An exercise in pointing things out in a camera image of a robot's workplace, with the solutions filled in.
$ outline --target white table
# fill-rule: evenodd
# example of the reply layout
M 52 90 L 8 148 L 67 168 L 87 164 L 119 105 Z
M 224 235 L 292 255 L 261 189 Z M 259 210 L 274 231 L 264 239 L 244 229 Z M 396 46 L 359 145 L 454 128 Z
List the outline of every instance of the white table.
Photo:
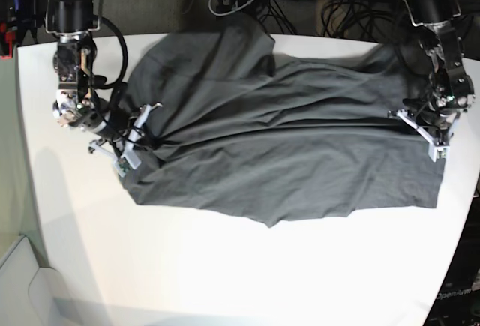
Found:
M 127 74 L 161 38 L 127 37 Z M 308 58 L 361 55 L 374 46 L 275 39 L 275 52 Z M 116 78 L 116 39 L 96 42 L 95 70 Z M 357 211 L 268 229 L 210 211 L 135 205 L 110 161 L 87 153 L 92 135 L 53 119 L 55 50 L 19 50 L 22 112 L 49 260 L 87 325 L 423 324 L 479 176 L 479 103 L 457 127 L 436 209 Z M 466 68 L 480 85 L 480 63 L 467 60 Z

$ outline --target robotic arm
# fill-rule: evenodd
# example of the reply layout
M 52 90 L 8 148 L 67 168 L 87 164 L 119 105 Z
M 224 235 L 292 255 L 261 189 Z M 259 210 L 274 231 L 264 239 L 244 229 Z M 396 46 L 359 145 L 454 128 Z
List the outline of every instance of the robotic arm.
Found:
M 105 78 L 93 74 L 96 47 L 92 32 L 102 21 L 106 23 L 101 16 L 102 1 L 97 0 L 95 16 L 94 0 L 48 0 L 46 31 L 58 38 L 54 114 L 63 126 L 81 127 L 99 135 L 101 139 L 90 144 L 91 151 L 109 153 L 101 145 L 110 141 L 115 150 L 110 156 L 118 173 L 124 175 L 140 164 L 133 149 L 143 137 L 139 130 L 156 106 L 143 107 L 133 118 L 118 108 L 116 96 L 122 92 L 126 64 L 115 85 L 105 85 Z M 401 118 L 429 142 L 429 155 L 436 161 L 447 156 L 455 123 L 475 98 L 462 63 L 461 40 L 452 26 L 461 11 L 457 0 L 403 1 L 412 24 L 427 31 L 421 46 L 431 58 L 432 72 L 425 94 L 405 100 L 405 109 L 391 115 Z M 97 96 L 98 88 L 113 88 L 110 102 Z M 120 130 L 131 131 L 127 135 Z

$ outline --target gray cloth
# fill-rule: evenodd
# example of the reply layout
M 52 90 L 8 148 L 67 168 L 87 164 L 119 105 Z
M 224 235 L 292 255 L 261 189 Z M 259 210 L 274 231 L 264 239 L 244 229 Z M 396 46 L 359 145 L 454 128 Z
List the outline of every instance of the gray cloth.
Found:
M 121 180 L 137 204 L 281 220 L 354 210 L 434 208 L 444 162 L 389 110 L 425 87 L 394 51 L 359 60 L 272 55 L 274 41 L 237 17 L 219 32 L 171 34 L 136 66 L 132 109 L 161 102 L 158 141 Z

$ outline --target wrinkled fabric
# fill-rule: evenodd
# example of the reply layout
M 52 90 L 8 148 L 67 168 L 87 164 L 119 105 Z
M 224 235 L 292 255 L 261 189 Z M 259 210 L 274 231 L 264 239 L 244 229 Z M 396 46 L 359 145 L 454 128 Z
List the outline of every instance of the wrinkled fabric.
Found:
M 435 208 L 444 161 L 387 117 L 425 88 L 391 47 L 361 59 L 275 60 L 275 42 L 236 17 L 218 32 L 178 33 L 150 49 L 129 80 L 132 109 L 157 142 L 121 179 L 140 205 L 281 220 L 354 210 Z

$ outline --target gray t-shirt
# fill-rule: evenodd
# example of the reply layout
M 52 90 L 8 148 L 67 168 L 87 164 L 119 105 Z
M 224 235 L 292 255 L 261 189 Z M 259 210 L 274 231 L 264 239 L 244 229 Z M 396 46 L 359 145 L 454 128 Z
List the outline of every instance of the gray t-shirt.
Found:
M 444 161 L 389 110 L 424 88 L 391 47 L 361 61 L 272 55 L 275 42 L 235 17 L 218 32 L 178 33 L 129 81 L 133 108 L 160 102 L 158 147 L 121 179 L 137 204 L 281 220 L 354 210 L 434 208 Z

